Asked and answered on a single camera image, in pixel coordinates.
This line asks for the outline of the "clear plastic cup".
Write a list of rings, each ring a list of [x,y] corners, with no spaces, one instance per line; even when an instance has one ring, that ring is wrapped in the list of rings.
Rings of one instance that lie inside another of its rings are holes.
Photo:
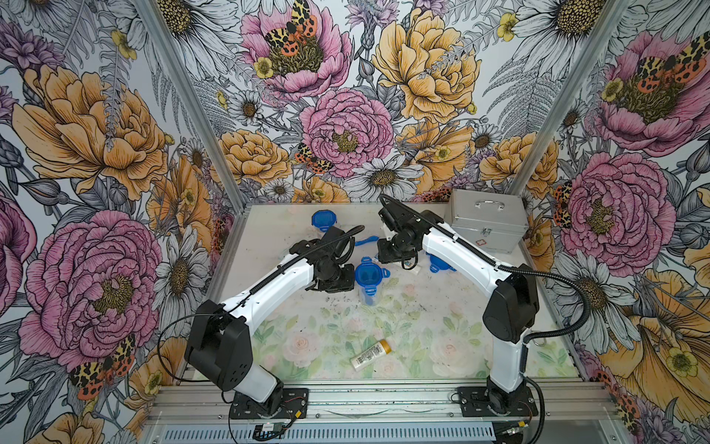
[[[362,303],[365,306],[375,306],[379,302],[379,286],[378,285],[366,285],[360,286],[360,296]]]

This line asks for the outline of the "white gold tube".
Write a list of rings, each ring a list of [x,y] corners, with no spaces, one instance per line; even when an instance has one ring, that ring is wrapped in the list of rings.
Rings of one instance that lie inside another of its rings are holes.
[[[351,358],[351,365],[356,371],[369,366],[375,360],[391,353],[391,347],[386,340],[379,340],[367,350]]]

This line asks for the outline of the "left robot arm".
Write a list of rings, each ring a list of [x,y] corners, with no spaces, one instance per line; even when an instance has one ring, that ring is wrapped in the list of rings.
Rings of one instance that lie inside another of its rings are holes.
[[[301,240],[251,287],[222,303],[202,303],[192,321],[187,363],[220,390],[253,401],[260,414],[276,414],[283,403],[283,382],[255,363],[251,338],[275,309],[301,290],[353,290],[355,266],[349,259],[355,236],[362,231],[363,225],[349,231],[331,227],[320,239]]]

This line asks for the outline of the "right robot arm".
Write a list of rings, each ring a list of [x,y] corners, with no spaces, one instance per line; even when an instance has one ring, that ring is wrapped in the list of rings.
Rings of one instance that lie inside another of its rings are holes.
[[[431,211],[419,213],[386,194],[379,202],[386,229],[386,238],[377,242],[381,263],[404,266],[425,252],[462,273],[486,296],[482,322],[493,337],[493,364],[486,381],[488,405],[495,414],[509,414],[527,399],[528,345],[524,338],[540,309],[532,270],[495,259]]]

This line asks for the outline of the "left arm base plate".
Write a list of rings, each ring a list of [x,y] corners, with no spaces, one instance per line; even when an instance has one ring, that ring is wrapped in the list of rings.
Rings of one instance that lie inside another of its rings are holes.
[[[229,409],[231,420],[290,420],[307,416],[310,390],[308,388],[281,388],[264,403],[237,393]]]

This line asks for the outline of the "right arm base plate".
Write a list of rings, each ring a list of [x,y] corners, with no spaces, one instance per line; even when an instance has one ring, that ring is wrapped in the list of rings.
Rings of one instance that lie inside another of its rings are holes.
[[[514,392],[499,388],[463,386],[456,389],[461,415],[467,418],[512,418],[538,416],[531,390],[521,384]]]

